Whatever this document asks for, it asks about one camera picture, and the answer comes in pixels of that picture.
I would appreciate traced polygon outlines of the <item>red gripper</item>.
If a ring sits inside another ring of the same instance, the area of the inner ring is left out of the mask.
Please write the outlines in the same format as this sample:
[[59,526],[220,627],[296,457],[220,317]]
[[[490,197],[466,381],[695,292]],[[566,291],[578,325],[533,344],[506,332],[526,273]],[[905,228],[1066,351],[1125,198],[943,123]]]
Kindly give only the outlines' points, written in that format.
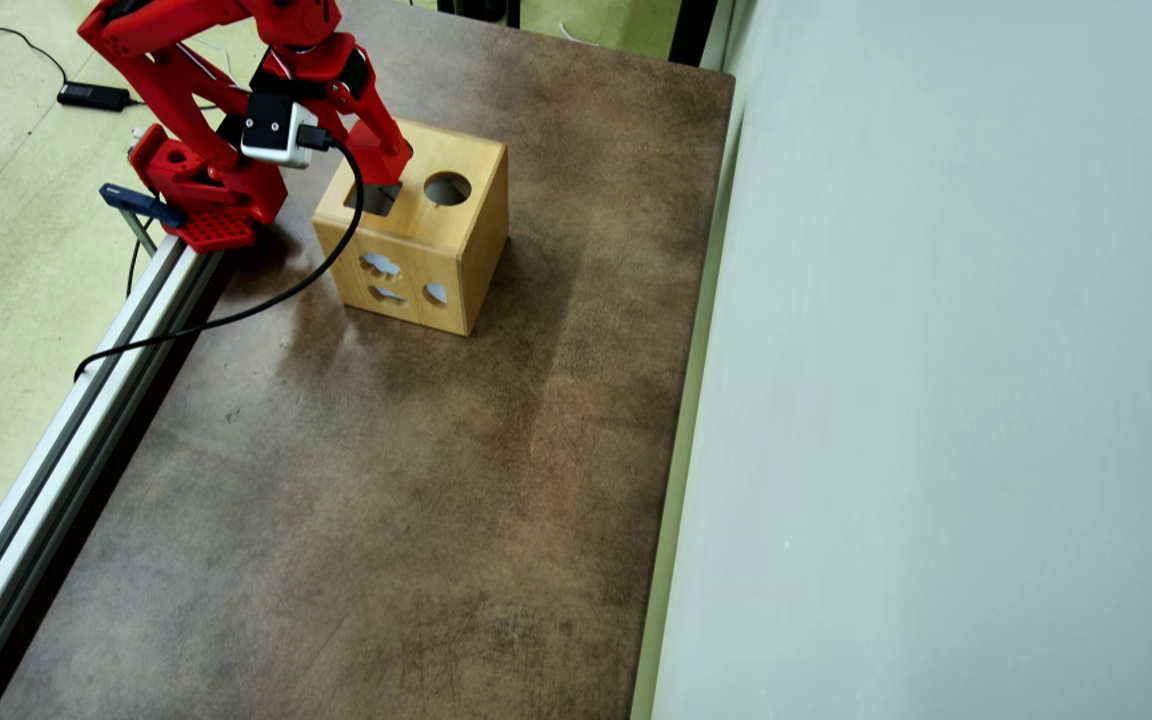
[[410,143],[376,92],[371,61],[351,35],[333,35],[312,46],[271,45],[253,73],[251,91],[356,115],[339,141],[366,184],[382,182],[382,161],[411,159]]

